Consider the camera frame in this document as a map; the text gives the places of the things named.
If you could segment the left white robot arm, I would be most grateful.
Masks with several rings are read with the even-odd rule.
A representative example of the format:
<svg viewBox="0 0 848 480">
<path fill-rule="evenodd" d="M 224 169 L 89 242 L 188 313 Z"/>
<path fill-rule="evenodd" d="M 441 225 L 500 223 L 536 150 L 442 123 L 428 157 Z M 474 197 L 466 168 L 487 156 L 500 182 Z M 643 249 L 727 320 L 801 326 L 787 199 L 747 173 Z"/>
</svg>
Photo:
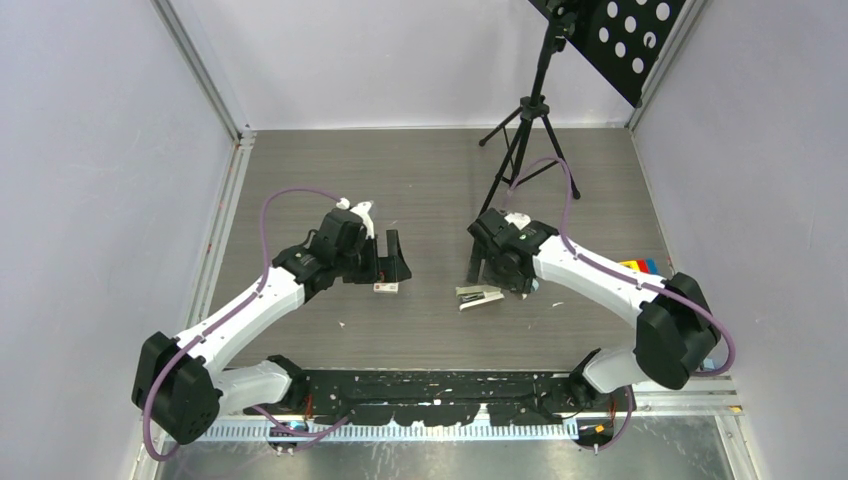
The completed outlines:
<svg viewBox="0 0 848 480">
<path fill-rule="evenodd" d="M 174 336 L 156 332 L 141 346 L 131 401 L 178 445 L 198 440 L 222 414 L 273 405 L 284 414 L 306 405 L 303 370 L 282 355 L 232 369 L 233 358 L 283 316 L 336 281 L 398 283 L 412 273 L 399 233 L 386 232 L 387 253 L 362 202 L 334 208 L 307 242 L 290 246 L 245 291 L 197 325 Z"/>
</svg>

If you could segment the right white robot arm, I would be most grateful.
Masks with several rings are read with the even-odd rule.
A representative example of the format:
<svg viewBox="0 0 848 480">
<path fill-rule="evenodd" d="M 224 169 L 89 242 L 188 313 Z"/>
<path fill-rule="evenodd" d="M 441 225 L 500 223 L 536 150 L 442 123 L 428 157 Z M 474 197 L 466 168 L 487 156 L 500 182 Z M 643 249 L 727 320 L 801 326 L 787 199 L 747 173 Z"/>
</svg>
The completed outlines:
<svg viewBox="0 0 848 480">
<path fill-rule="evenodd" d="M 525 295 L 534 283 L 568 288 L 629 324 L 634 340 L 590 352 L 569 374 L 571 397 L 596 410 L 611 392 L 643 381 L 680 390 L 718 345 L 715 325 L 698 282 L 631 269 L 596 254 L 543 222 L 491 208 L 468 227 L 483 262 L 485 282 Z"/>
</svg>

